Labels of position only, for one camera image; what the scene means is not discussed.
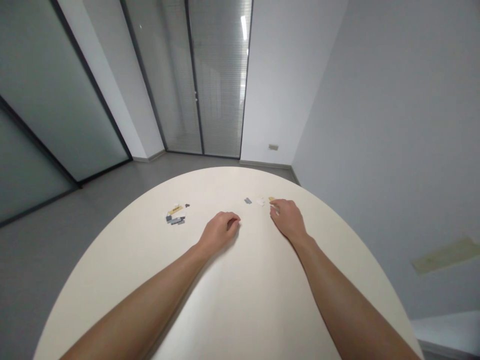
forearm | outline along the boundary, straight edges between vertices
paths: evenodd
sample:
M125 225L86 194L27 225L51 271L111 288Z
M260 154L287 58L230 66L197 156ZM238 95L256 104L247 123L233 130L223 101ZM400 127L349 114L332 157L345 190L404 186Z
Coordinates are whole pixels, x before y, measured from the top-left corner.
M308 236L290 240L343 360L418 359L358 289Z
M114 307L62 359L141 359L209 257L191 247Z

white oval table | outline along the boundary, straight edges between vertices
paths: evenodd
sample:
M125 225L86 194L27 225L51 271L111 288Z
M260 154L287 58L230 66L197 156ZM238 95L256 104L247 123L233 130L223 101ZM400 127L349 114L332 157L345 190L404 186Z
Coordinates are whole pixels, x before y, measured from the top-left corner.
M241 217L238 238L199 277L153 358L340 359L302 265L270 219L270 196L296 202L308 233L423 359L392 285L348 224L300 186L242 167L177 176L118 214L68 278L34 359L58 359L123 298L195 244L219 211ZM259 197L265 206L256 203ZM185 224L166 223L175 203L190 204Z

black metal frame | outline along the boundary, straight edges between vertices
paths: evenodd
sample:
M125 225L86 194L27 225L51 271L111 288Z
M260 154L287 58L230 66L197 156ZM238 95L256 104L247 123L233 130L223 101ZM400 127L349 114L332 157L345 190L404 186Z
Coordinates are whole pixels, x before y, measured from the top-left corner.
M137 37L135 36L135 31L132 25L132 19L130 17L129 9L126 3L126 0L119 0L121 9L123 10L123 16L125 17L126 25L128 27L128 32L130 33L131 42L133 43L133 48L135 49L136 58L138 60L138 65L140 66L141 75L143 77L143 81L145 82L146 91L148 93L148 97L150 99L151 107L153 108L153 114L155 115L155 120L158 125L158 130L160 131L161 140L163 141L163 146L165 147L165 152L172 153L172 154L186 154L186 155L196 155L196 156L206 156L211 158L221 158L221 159L234 159L239 160L242 155L242 141L244 137L244 119L245 119L245 101L243 101L243 115L241 119L241 137L240 137L240 156L221 156L221 155L210 155L205 154L204 148L204 136L202 131L202 121L200 117L200 104L199 104L199 92L197 87L197 73L195 69L195 58L194 58L194 44L192 40L192 30L190 27L190 11L189 11L189 0L184 0L185 4L185 16L186 16L186 26L188 30L188 43L190 46L190 59L191 59L191 67L193 73L193 86L195 88L195 99L196 99L196 110L197 110L197 117L198 117L198 129L200 133L200 143L201 143L201 154L199 153L192 153L192 152L184 152L184 151L175 151L170 150L167 145L167 141L165 140L165 135L162 129L162 124L160 122L160 116L158 114L157 105L155 104L154 96L152 93L152 88L150 87L150 82L147 76L147 71L145 69L145 65L142 59L142 54L140 52L140 47L137 42ZM250 13L250 33L248 39L248 49L250 50L250 41L252 38L252 18L254 12L254 0L251 2L251 13ZM246 73L248 79L249 73L249 62L250 62L250 54L248 54L248 59L246 61ZM247 79L245 80L245 99L247 98Z
M87 74L88 76L88 79L90 80L90 83L93 87L93 89L95 90L95 93L96 95L98 96L98 99L100 100L100 103L103 107L103 110L105 111L105 113L107 114L107 117L108 117L108 120L110 121L112 127L113 127L113 130L115 131L118 139L120 140L120 143L126 153L126 155L128 156L128 159L127 160L124 160L124 161L121 161L120 163L118 164L115 164L105 170L102 170L96 174L93 174L87 178L84 178L82 180L76 180L72 174L62 165L62 163L55 157L55 155L47 148L47 146L38 138L37 135L35 135L35 133L32 131L32 129L30 129L30 127L25 123L25 121L23 121L23 119L17 114L17 112L7 103L7 101L1 96L0 94L0 108L2 108L6 113L7 115L9 115L10 119L12 120L12 122L18 127L18 129L39 149L39 151L59 170L59 172L70 182L74 185L74 187L68 191L65 191L59 195L56 195L54 197L52 197L51 199L49 200L46 200L38 205L35 205L33 207L31 207L30 209L28 210L25 210L17 215L14 215L13 217L7 219L7 220L4 220L2 222L0 222L0 228L17 220L17 219L20 219L22 217L24 217L25 215L28 215L30 213L33 213L34 211L38 210L38 209L41 209L43 208L44 206L48 205L48 204L51 204L53 203L54 201L58 200L58 199L61 199L62 197L68 195L68 194L71 194L72 192L78 190L78 189L81 189L82 188L82 185L92 181L93 179L96 179L116 168L119 168L121 167L122 165L126 164L126 163L129 163L133 160L132 158L132 154L130 153L130 150L127 146L127 143L125 142L125 139L123 138L122 136L122 133L120 132L120 129L117 125L117 123L115 122L115 119L112 115L112 112L110 111L110 108L102 94L102 91L100 90L100 87L99 85L97 84L97 81L95 80L95 77L87 63L87 60L85 59L84 57L84 54L82 53L82 50L80 49L80 46L77 42L77 40L75 39L75 36L74 36L74 33L72 32L72 29L70 28L70 25L68 24L67 22L67 19L65 18L65 15L59 5L59 3L57 2L57 0L50 0L50 4L51 6L53 7L53 10L55 11L56 13L56 16L58 18L58 20L60 21L62 27L63 27L63 30L65 31L66 35L68 36L68 39L70 41L70 44L72 45L76 55L78 56L80 62L81 62L81 65L83 67L83 70L85 71L85 73Z
M195 88L196 115L198 118L198 131L200 132L201 154L205 155L204 133L202 131L202 120L200 118L199 88L197 86L197 71L195 70L194 41L192 40L192 28L190 26L189 0L185 0L186 29L188 31L188 44L190 45L191 71L193 76L193 87Z

left hand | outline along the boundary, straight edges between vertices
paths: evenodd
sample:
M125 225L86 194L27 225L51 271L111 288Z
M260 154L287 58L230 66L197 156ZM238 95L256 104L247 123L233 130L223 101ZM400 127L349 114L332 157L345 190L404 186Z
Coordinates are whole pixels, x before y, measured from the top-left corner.
M234 212L220 211L205 226L198 246L208 253L215 255L228 244L239 229L240 217Z

baseboard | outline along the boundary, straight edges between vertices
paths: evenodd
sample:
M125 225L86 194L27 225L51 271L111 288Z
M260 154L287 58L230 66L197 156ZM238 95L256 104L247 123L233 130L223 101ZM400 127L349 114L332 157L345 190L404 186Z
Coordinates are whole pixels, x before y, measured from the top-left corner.
M451 347L441 346L433 342L418 340L418 343L420 344L421 350L425 353L440 355L453 360L480 360L480 356Z
M141 163L149 163L149 162L152 162L153 160L155 160L156 158L159 158L161 157L163 154L165 154L165 150L162 150L162 151L159 151L155 154L153 154L152 156L150 157L136 157L136 156L132 156L133 160L134 161L138 161L138 162L141 162Z
M302 185L300 185L299 178L297 177L297 174L295 174L295 171L294 171L293 166L290 166L290 172L291 172L291 176L293 177L293 180L295 180L295 183L296 183L299 187L301 187Z
M249 166L264 166L267 168L277 168L277 169L291 169L291 165L287 164L276 164L273 162L261 162L261 161L247 161L240 160L240 165L249 165Z
M294 171L294 168L292 167L292 165L277 164L277 163L273 163L273 162L248 161L248 160L240 160L240 165L262 166L262 167L266 167L266 168L290 170L291 177L293 178L295 184L297 184L298 186L301 186L299 178L297 177L297 175L295 175L295 171Z

